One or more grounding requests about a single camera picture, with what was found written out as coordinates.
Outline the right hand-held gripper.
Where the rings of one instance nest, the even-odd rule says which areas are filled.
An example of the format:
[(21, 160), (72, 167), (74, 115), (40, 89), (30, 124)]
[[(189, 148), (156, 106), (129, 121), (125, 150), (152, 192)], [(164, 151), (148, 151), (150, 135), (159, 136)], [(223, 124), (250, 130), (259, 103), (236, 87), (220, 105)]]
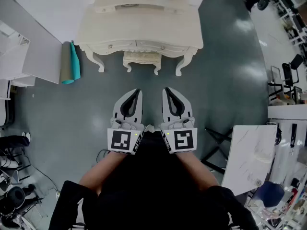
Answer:
[(170, 154), (191, 152), (197, 149), (197, 128), (192, 117), (189, 100), (177, 90), (165, 87), (162, 91), (162, 138)]

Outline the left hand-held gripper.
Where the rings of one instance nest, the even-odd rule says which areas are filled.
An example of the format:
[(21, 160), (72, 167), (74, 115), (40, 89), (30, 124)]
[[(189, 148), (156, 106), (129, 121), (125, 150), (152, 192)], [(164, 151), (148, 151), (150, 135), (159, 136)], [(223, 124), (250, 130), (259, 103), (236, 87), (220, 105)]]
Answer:
[(109, 151), (134, 155), (145, 133), (142, 124), (142, 98), (140, 89), (124, 94), (114, 105), (111, 128), (107, 129)]

